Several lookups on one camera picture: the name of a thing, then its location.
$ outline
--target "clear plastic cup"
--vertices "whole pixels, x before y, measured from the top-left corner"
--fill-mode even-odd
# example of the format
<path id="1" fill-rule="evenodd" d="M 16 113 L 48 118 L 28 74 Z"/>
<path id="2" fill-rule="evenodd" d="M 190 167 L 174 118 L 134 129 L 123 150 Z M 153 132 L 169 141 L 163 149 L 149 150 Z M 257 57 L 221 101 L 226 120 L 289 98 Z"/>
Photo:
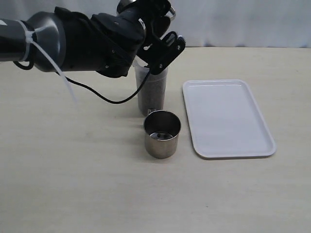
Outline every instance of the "clear plastic cup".
<path id="1" fill-rule="evenodd" d="M 140 65 L 137 60 L 134 61 L 137 88 L 145 79 L 149 68 Z M 168 68 L 158 75 L 150 74 L 144 87 L 138 93 L 138 107 L 144 116 L 148 115 L 149 109 L 163 110 L 166 90 L 166 79 Z"/>

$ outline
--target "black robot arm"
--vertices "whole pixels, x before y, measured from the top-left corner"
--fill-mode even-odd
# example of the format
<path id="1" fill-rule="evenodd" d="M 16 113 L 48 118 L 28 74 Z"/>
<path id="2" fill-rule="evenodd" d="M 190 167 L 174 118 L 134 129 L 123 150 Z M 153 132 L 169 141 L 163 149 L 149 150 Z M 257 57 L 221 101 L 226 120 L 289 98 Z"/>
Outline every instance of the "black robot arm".
<path id="1" fill-rule="evenodd" d="M 0 20 L 0 61 L 29 61 L 43 72 L 55 72 L 47 58 L 26 43 L 26 32 L 62 71 L 96 71 L 104 76 L 127 76 L 136 56 L 152 74 L 159 74 L 185 49 L 183 37 L 167 31 L 175 14 L 168 0 L 121 0 L 117 15 L 88 18 L 56 7 L 27 21 Z"/>

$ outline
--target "white wall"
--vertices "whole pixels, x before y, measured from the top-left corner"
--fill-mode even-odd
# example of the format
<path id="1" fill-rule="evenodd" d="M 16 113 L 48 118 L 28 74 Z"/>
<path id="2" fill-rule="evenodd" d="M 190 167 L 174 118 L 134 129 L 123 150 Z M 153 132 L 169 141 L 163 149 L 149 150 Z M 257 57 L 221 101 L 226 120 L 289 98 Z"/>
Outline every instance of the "white wall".
<path id="1" fill-rule="evenodd" d="M 27 19 L 55 6 L 115 14 L 118 0 L 2 0 L 0 17 Z M 311 0 L 171 0 L 171 30 L 188 46 L 311 48 Z"/>

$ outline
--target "beige table surface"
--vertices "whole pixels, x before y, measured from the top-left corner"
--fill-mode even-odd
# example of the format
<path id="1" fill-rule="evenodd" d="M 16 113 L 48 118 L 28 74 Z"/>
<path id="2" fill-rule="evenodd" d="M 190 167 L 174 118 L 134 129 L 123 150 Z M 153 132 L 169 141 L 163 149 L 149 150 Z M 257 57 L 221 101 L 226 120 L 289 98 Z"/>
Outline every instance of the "beige table surface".
<path id="1" fill-rule="evenodd" d="M 193 48 L 170 67 L 165 109 L 177 153 L 150 157 L 137 99 L 111 105 L 37 69 L 0 65 L 0 233 L 307 233 L 311 228 L 311 50 Z M 114 100 L 135 89 L 68 73 Z M 182 96 L 192 79 L 242 79 L 277 143 L 268 159 L 205 161 Z"/>

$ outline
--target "white tray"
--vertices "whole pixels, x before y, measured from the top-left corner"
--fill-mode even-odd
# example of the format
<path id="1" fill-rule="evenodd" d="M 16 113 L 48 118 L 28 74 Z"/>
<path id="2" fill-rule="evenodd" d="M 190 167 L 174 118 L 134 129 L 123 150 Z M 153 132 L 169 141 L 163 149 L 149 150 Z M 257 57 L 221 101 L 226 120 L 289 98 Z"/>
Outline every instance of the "white tray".
<path id="1" fill-rule="evenodd" d="M 268 157 L 276 144 L 241 80 L 194 80 L 183 85 L 193 146 L 207 159 Z"/>

